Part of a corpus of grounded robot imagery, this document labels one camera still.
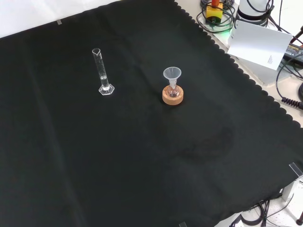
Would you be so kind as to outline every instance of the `glass stem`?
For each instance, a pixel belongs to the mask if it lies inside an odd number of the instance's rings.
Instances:
[[[177,80],[176,79],[171,79],[169,81],[169,85],[171,86],[172,89],[176,89]]]

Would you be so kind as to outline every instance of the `glass funnel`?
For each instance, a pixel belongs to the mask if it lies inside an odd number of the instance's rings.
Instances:
[[[107,75],[105,72],[104,63],[103,63],[103,59],[102,59],[102,55],[101,55],[101,50],[99,48],[95,48],[95,49],[93,49],[92,52],[93,52],[93,55],[95,58],[95,63],[96,63],[99,77],[101,80],[101,87],[99,89],[99,92],[104,96],[110,95],[113,93],[115,88],[114,88],[114,86],[112,86],[111,84],[108,83],[108,79],[107,79]]]
[[[177,79],[181,76],[181,69],[169,67],[163,71],[163,75],[169,80],[169,87],[166,90],[166,94],[172,98],[178,97],[180,95],[180,90],[177,86]]]

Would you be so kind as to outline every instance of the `wooden stand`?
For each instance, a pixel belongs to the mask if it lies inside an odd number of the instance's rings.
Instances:
[[[183,95],[184,95],[183,89],[177,85],[177,87],[179,88],[180,94],[178,95],[178,97],[172,98],[172,97],[169,97],[166,94],[166,90],[167,90],[168,87],[169,86],[166,86],[162,91],[163,101],[168,105],[178,105],[178,104],[180,104],[183,101]]]

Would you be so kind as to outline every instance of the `black tablecloth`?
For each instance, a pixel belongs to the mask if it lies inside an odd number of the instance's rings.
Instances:
[[[295,179],[299,124],[176,3],[62,22],[0,40],[2,227],[213,227]],[[179,106],[161,100],[170,66]]]

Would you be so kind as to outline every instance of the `table surface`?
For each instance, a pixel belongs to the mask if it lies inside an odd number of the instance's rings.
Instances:
[[[201,12],[200,8],[200,0],[175,0],[179,6],[182,7],[187,13],[190,14],[190,16],[196,20],[196,16],[198,13]],[[273,18],[276,19],[278,18],[278,13],[280,9],[280,0],[275,1],[275,9],[273,10]],[[293,14],[294,7],[303,7],[303,1],[300,0],[294,0],[294,1],[284,1],[283,2],[283,7],[282,7],[282,18],[281,18],[281,26],[284,27],[286,30],[288,30],[292,34],[296,34],[299,30],[300,27],[302,26],[300,24],[300,21],[302,22],[302,19],[300,19],[299,14]],[[294,15],[295,18],[288,17],[287,15]],[[294,20],[297,23],[288,23],[289,18]],[[223,43],[220,42],[218,38],[216,38],[213,34],[208,33],[212,39],[215,40],[215,43],[220,46],[221,49],[223,49],[225,52],[228,51],[228,49],[224,46]],[[276,91],[275,86],[263,86],[259,80],[252,74],[250,71],[247,69],[247,67],[241,63],[237,58],[232,57],[236,63],[239,65],[243,71],[250,76],[251,79],[253,79],[256,84],[260,85],[263,90],[268,92],[268,95],[272,96],[276,102],[280,103],[281,107],[284,108],[287,112],[287,114],[291,115],[294,121],[297,121],[300,123],[301,127],[303,127],[303,111],[287,106],[284,103],[281,102],[281,97]],[[297,79],[296,77],[289,77],[287,79],[284,79],[279,82],[279,90],[281,94],[283,94],[285,97],[300,101],[299,96],[298,96],[298,89],[299,86],[302,84],[302,81]]]

